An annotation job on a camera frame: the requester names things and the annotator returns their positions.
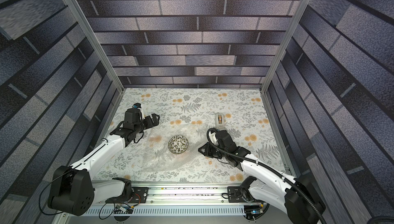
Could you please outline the clear bubble wrap sheet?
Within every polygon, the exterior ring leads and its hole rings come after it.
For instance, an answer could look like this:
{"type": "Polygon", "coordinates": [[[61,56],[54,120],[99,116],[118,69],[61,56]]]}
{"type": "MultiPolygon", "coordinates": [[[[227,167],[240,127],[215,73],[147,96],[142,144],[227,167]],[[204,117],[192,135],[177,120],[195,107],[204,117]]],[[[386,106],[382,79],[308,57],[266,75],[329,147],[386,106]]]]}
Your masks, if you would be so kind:
{"type": "Polygon", "coordinates": [[[133,180],[148,182],[206,183],[215,159],[199,152],[206,145],[210,124],[171,125],[151,132],[145,148],[134,159],[133,180]]]}

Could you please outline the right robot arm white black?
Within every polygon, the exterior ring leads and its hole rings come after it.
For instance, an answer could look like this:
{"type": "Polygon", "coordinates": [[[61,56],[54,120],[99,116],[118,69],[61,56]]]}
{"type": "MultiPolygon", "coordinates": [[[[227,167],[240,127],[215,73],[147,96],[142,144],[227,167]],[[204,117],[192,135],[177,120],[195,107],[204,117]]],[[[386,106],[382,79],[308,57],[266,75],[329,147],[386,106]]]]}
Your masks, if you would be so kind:
{"type": "Polygon", "coordinates": [[[326,205],[306,176],[294,177],[267,165],[249,150],[237,146],[226,130],[210,128],[207,143],[198,151],[246,173],[239,198],[267,203],[287,214],[294,224],[324,224],[326,205]]]}

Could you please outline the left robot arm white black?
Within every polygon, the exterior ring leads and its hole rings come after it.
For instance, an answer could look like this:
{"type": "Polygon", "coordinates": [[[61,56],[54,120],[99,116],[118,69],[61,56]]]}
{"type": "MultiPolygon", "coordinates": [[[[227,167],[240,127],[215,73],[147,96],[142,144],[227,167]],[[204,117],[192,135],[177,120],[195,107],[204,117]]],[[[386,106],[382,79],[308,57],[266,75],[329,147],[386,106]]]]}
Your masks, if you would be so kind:
{"type": "Polygon", "coordinates": [[[60,166],[48,185],[47,206],[59,213],[81,216],[94,203],[110,202],[113,205],[128,203],[134,197],[131,181],[114,177],[109,181],[94,184],[92,181],[99,170],[118,152],[130,144],[137,144],[145,131],[158,126],[160,116],[144,116],[140,103],[125,112],[124,120],[102,139],[102,143],[86,156],[71,164],[60,166]]]}

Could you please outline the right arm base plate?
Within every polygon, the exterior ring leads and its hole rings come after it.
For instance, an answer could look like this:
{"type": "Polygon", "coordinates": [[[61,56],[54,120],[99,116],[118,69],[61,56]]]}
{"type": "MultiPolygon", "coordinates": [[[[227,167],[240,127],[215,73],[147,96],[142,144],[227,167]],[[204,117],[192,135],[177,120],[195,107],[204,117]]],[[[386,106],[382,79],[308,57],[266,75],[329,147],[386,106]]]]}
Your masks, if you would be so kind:
{"type": "Polygon", "coordinates": [[[249,191],[241,187],[227,187],[227,196],[230,203],[255,202],[249,191]]]}

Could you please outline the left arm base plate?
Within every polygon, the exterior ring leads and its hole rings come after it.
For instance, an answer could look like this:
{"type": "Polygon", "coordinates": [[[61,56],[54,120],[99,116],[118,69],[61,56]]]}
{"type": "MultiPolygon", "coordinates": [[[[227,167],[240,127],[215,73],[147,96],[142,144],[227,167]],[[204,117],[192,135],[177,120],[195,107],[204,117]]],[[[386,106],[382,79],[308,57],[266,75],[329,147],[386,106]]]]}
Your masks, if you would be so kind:
{"type": "Polygon", "coordinates": [[[106,203],[125,203],[128,205],[146,203],[148,196],[148,187],[133,187],[131,190],[127,190],[125,194],[119,197],[112,197],[105,200],[106,203]]]}

